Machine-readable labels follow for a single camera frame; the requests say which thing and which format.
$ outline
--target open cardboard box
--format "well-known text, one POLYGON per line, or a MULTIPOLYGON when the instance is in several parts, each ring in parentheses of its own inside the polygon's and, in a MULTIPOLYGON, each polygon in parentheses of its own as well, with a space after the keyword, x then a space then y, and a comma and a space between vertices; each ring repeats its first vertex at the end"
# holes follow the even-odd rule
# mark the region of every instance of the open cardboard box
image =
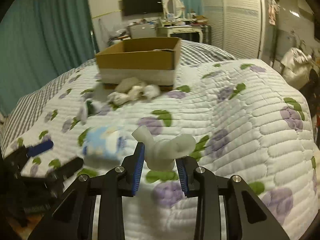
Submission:
POLYGON ((125 78, 137 77, 162 90, 171 90, 180 48, 180 39, 171 37, 121 41, 96 54, 101 80, 112 89, 125 78))

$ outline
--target striped blanket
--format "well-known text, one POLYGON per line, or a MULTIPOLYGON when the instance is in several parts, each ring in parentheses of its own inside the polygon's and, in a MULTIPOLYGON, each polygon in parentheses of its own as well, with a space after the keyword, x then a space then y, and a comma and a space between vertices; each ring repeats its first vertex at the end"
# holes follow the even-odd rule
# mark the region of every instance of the striped blanket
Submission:
MULTIPOLYGON (((235 57, 233 55, 217 47, 192 41, 181 41, 181 65, 194 65, 234 59, 235 57)), ((81 64, 78 68, 71 69, 50 81, 41 89, 20 98, 17 106, 12 110, 10 116, 6 119, 0 130, 1 151, 4 152, 10 142, 33 126, 41 115, 47 101, 58 93, 71 74, 78 69, 82 69, 95 63, 95 59, 90 59, 81 64)))

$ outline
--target white vanity table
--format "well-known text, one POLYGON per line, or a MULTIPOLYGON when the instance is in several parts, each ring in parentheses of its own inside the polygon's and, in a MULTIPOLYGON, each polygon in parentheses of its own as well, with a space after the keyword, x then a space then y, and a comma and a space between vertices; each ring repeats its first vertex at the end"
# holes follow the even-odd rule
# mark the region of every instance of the white vanity table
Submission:
MULTIPOLYGON (((185 19, 183 2, 181 2, 180 0, 165 0, 164 13, 166 15, 170 14, 174 19, 178 19, 183 14, 183 19, 185 19)), ((159 22, 159 27, 157 28, 157 36, 170 37, 171 34, 174 34, 174 33, 190 33, 190 40, 191 40, 191 33, 198 33, 199 43, 203 42, 203 33, 201 30, 201 26, 178 24, 177 26, 164 27, 161 21, 159 22)))
POLYGON ((158 37, 170 37, 173 33, 199 33, 199 43, 203 42, 201 26, 180 25, 170 27, 158 27, 158 37))

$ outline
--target bed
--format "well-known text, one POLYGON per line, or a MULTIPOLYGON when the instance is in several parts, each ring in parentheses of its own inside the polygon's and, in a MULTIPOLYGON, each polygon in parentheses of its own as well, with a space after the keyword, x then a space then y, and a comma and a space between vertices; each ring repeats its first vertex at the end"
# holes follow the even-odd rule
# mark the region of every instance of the bed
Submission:
MULTIPOLYGON (((131 133, 142 120, 152 119, 145 124, 153 131, 155 140, 173 138, 180 133, 194 136, 202 145, 193 153, 199 165, 219 176, 242 176, 290 239, 298 240, 318 211, 313 133, 305 98, 260 60, 235 60, 219 50, 217 56, 216 49, 190 42, 183 42, 181 50, 181 64, 176 72, 177 90, 149 103, 138 101, 116 111, 109 109, 104 115, 89 117, 86 124, 78 123, 73 129, 66 129, 66 120, 79 111, 81 93, 101 87, 95 62, 80 66, 42 107, 32 128, 16 136, 4 154, 9 154, 12 146, 16 146, 17 137, 29 145, 41 141, 44 135, 49 136, 55 147, 40 156, 36 175, 43 176, 53 160, 63 164, 74 156, 81 156, 82 135, 101 123, 121 125, 126 138, 124 156, 132 154, 136 141, 131 133), (159 109, 170 114, 171 122, 162 122, 157 115, 159 109)), ((22 174, 30 175, 34 165, 30 160, 22 174)), ((196 199, 181 196, 169 206, 164 205, 168 202, 163 202, 157 192, 163 188, 179 190, 176 168, 165 177, 155 178, 144 166, 137 196, 124 199, 126 239, 192 239, 196 199)), ((97 216, 94 221, 96 232, 97 216)), ((223 209, 221 224, 222 239, 225 239, 223 209)))
MULTIPOLYGON (((195 65, 202 62, 233 60, 235 57, 211 45, 182 41, 180 59, 181 65, 195 65)), ((46 103, 60 91, 71 74, 79 69, 95 64, 95 62, 95 59, 90 59, 78 68, 73 68, 55 78, 41 89, 20 98, 17 106, 12 110, 0 130, 2 152, 5 151, 10 142, 33 126, 46 103)))

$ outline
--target floral bedspread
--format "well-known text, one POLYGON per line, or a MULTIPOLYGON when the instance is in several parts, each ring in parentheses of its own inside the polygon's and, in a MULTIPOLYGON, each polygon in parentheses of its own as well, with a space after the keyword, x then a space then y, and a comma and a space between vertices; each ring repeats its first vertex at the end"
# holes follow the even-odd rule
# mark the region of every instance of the floral bedspread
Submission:
MULTIPOLYGON (((22 171, 44 176, 74 156, 83 156, 86 134, 96 127, 121 127, 124 143, 119 162, 133 153, 137 142, 131 133, 140 125, 149 128, 155 141, 188 133, 197 142, 190 156, 218 176, 244 178, 290 239, 299 239, 314 219, 316 167, 308 105, 262 61, 181 66, 176 90, 151 102, 140 100, 117 108, 105 101, 106 95, 97 66, 79 69, 5 154, 50 138, 54 148, 29 160, 22 171), (77 117, 84 99, 89 116, 85 124, 77 117), (103 104, 98 112, 92 110, 95 101, 103 104)), ((78 174, 96 176, 114 167, 108 162, 85 164, 78 174)), ((192 239, 196 207, 196 198, 184 197, 176 168, 156 172, 144 165, 137 196, 123 198, 126 239, 192 239)), ((221 221, 225 239, 223 210, 221 221)))

